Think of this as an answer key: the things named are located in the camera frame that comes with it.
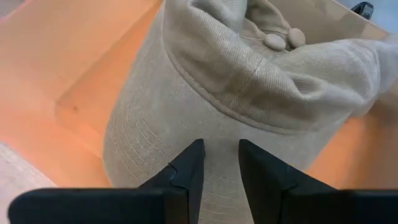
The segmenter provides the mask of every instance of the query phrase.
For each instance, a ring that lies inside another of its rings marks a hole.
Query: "orange container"
[[[331,0],[271,2],[310,44],[387,35]],[[0,139],[58,186],[109,187],[105,125],[160,4],[31,0],[3,19]],[[385,138],[398,129],[394,97],[393,89],[369,114],[348,120],[307,173],[338,188],[398,187],[390,178],[398,153]]]

